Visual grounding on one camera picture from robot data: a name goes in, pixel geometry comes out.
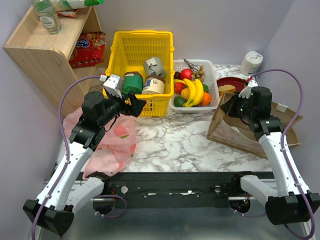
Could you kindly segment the brown paper grocery bag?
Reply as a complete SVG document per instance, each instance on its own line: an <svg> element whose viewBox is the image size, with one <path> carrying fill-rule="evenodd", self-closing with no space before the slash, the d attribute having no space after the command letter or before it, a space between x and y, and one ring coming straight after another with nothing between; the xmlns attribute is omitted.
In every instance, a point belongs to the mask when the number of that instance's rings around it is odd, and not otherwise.
<svg viewBox="0 0 320 240"><path fill-rule="evenodd" d="M223 104L228 102L233 95L235 94L226 92L221 96L218 108L209 125L206 138L210 141L267 159L263 148L256 140L254 133L250 131L249 127L243 124L240 119L227 116L220 108ZM283 127L288 125L295 114L296 113L293 110L285 105L276 102L271 103L271 115L278 117L283 124ZM290 149L301 145L294 126L302 119L303 116L298 115L286 133L287 145Z"/></svg>

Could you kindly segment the green white chips bag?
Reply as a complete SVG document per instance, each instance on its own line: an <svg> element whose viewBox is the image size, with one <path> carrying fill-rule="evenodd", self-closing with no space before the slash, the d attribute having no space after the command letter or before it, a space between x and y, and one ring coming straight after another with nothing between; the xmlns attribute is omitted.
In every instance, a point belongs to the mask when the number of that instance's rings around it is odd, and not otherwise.
<svg viewBox="0 0 320 240"><path fill-rule="evenodd" d="M57 12L82 9L104 3L104 0L51 0Z"/></svg>

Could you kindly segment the clear glass bottle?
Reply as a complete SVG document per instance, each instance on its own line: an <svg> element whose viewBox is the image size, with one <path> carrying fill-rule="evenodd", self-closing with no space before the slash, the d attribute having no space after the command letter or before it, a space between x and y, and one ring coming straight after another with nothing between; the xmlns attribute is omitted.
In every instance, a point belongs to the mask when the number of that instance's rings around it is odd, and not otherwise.
<svg viewBox="0 0 320 240"><path fill-rule="evenodd" d="M52 2L50 0L32 0L31 2L43 27L50 34L59 33L62 25Z"/></svg>

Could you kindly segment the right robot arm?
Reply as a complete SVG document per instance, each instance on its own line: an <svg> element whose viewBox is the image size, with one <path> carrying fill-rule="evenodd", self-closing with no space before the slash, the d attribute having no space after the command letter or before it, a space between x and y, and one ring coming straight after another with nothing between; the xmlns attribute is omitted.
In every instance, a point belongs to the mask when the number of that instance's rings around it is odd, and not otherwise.
<svg viewBox="0 0 320 240"><path fill-rule="evenodd" d="M320 206L320 195L310 191L295 166L283 125L271 115L270 89L254 86L247 97L235 93L220 109L231 118L247 122L269 160L276 182L273 189L255 175L244 175L239 179L240 188L264 206L273 225L310 221Z"/></svg>

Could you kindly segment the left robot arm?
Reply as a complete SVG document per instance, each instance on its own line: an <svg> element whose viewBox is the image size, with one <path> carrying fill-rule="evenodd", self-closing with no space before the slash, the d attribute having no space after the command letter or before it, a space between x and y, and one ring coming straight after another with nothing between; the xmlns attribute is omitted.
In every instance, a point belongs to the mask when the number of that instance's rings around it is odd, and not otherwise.
<svg viewBox="0 0 320 240"><path fill-rule="evenodd" d="M50 181L35 200L28 199L23 211L32 221L31 239L36 227L42 227L62 237L71 227L75 213L91 198L102 193L104 182L90 178L81 189L71 192L82 167L97 149L106 133L105 126L115 123L120 115L138 117L147 102L133 92L105 98L99 91L84 97L82 115L65 139L66 153Z"/></svg>

